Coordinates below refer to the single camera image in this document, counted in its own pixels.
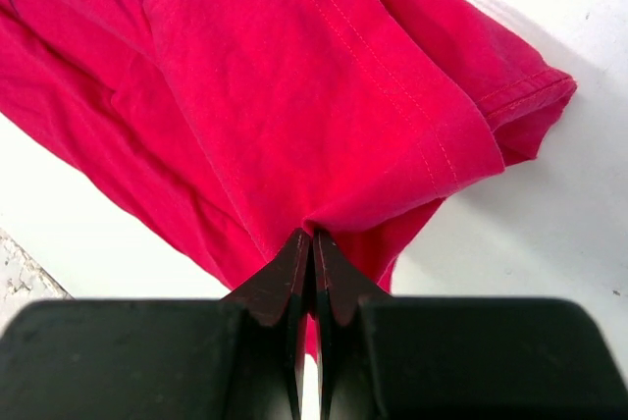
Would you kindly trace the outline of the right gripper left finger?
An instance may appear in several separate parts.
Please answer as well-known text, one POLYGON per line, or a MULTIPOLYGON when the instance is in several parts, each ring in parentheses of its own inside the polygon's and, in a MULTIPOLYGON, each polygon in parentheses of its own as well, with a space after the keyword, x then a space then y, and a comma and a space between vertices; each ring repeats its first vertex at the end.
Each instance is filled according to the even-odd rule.
POLYGON ((297 419, 310 237, 221 299, 44 300, 1 339, 5 419, 297 419))

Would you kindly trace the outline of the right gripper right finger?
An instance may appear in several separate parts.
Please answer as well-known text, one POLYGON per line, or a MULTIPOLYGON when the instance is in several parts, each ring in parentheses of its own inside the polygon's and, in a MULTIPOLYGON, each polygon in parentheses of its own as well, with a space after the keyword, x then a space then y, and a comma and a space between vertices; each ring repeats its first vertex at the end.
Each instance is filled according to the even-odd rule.
POLYGON ((591 316, 551 297, 393 296, 312 242, 324 419, 623 419, 591 316))

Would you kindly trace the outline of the bright red t shirt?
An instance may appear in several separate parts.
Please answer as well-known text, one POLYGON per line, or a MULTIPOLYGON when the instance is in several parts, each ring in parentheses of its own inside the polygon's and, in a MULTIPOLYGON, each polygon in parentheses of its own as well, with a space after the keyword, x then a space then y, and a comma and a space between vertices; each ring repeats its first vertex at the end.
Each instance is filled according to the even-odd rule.
POLYGON ((1 111, 224 285, 297 228, 381 288, 576 84, 465 0, 1 0, 1 111))

